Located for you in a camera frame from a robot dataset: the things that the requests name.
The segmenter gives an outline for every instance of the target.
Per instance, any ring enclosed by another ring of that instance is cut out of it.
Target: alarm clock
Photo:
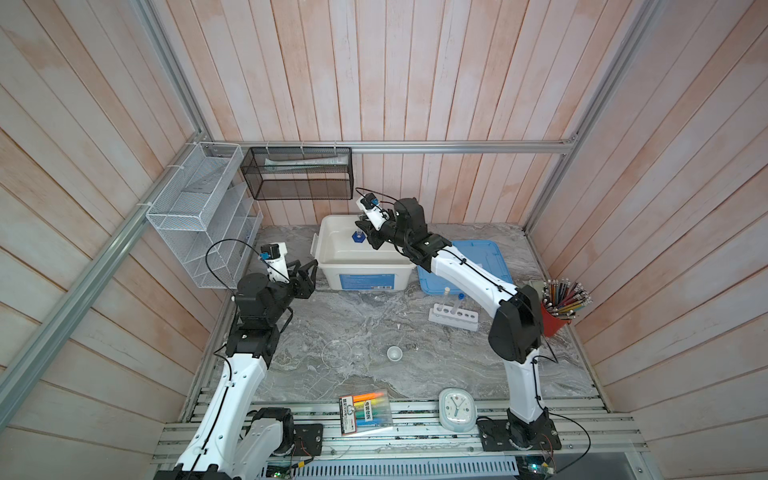
[[[438,409],[440,424],[452,432],[472,430],[478,419],[475,400],[462,389],[445,389],[440,392]]]

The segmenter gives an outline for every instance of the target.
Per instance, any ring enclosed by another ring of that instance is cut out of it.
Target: black wire basket
[[[240,167],[256,200],[351,200],[348,147],[251,147]]]

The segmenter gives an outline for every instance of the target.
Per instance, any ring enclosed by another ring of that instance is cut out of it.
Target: blue plastic container lid
[[[502,252],[498,249],[496,242],[491,242],[490,240],[456,240],[452,243],[467,258],[482,266],[483,269],[493,273],[505,282],[514,283],[512,275],[509,274],[507,263],[504,261]],[[427,273],[421,267],[419,267],[419,283],[422,286],[422,291],[427,295],[442,295],[446,287],[451,289],[451,295],[463,293],[453,283],[440,278],[434,273]]]

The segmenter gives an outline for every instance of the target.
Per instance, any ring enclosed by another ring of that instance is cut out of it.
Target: white ceramic cup
[[[386,358],[393,362],[399,362],[402,358],[402,350],[400,347],[392,345],[386,350]]]

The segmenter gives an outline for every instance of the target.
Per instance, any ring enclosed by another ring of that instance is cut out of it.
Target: wooden wall panel
[[[768,2],[665,8],[532,236],[592,291],[576,332],[665,478],[759,478]]]
[[[275,141],[569,137],[641,3],[153,2],[214,137]],[[248,128],[251,106],[259,132]],[[524,223],[557,160],[367,154],[353,163],[356,187],[417,197],[427,221]],[[333,200],[266,208],[281,225],[356,211]]]
[[[3,2],[0,57],[4,370],[194,127],[124,2]],[[0,433],[4,474],[142,475],[220,304],[147,232]]]

